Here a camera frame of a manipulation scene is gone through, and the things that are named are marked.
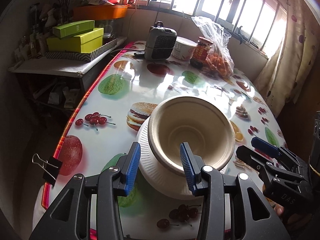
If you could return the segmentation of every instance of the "beige paper bowl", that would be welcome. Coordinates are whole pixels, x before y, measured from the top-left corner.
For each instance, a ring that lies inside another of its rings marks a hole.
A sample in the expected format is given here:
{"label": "beige paper bowl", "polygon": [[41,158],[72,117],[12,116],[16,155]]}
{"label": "beige paper bowl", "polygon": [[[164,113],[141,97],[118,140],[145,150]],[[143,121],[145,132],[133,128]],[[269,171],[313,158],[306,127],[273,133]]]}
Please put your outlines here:
{"label": "beige paper bowl", "polygon": [[190,96],[177,96],[160,103],[148,125],[152,153],[169,171],[185,176],[180,144],[188,142],[206,165],[221,170],[232,157],[235,133],[228,118],[211,103]]}

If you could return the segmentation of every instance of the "transparent plastic bag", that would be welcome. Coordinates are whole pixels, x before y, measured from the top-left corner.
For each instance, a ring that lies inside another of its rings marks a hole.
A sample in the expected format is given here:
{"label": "transparent plastic bag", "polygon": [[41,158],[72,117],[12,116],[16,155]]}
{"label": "transparent plastic bag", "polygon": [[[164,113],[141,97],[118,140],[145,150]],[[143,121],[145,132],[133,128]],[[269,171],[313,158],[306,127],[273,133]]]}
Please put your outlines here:
{"label": "transparent plastic bag", "polygon": [[228,41],[231,38],[224,28],[207,17],[192,17],[206,39],[213,42],[209,50],[206,63],[212,70],[217,70],[221,76],[230,77],[233,74],[234,63],[228,50]]}

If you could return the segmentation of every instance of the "green box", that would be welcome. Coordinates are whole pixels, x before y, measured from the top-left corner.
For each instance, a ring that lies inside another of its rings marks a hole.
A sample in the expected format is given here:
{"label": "green box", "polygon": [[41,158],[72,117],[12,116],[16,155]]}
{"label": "green box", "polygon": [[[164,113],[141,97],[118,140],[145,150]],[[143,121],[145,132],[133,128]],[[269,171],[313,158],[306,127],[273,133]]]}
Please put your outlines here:
{"label": "green box", "polygon": [[53,27],[52,32],[58,38],[76,36],[82,33],[90,32],[94,28],[94,21],[78,21]]}
{"label": "green box", "polygon": [[59,39],[47,38],[49,51],[72,51],[91,53],[102,46],[103,28],[94,28],[93,31],[82,33],[73,37]]}

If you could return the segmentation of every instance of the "chevron patterned tray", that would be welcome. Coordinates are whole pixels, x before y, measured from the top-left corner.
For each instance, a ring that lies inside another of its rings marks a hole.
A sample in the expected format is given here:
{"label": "chevron patterned tray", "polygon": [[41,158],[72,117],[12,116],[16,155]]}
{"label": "chevron patterned tray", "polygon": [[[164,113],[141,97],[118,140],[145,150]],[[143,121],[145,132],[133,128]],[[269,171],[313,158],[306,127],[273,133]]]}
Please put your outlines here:
{"label": "chevron patterned tray", "polygon": [[117,38],[106,43],[105,45],[101,46],[100,48],[94,50],[91,53],[51,51],[46,53],[46,57],[52,59],[71,59],[90,62],[116,45]]}

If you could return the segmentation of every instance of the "polka dot curtain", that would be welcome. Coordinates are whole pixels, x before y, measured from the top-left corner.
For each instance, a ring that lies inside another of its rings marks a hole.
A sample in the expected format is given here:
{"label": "polka dot curtain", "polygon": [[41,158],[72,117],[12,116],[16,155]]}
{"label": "polka dot curtain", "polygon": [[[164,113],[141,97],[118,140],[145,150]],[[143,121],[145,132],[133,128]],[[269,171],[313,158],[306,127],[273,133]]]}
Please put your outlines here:
{"label": "polka dot curtain", "polygon": [[320,27],[304,0],[286,0],[286,33],[255,87],[277,117],[284,104],[296,102],[316,58]]}

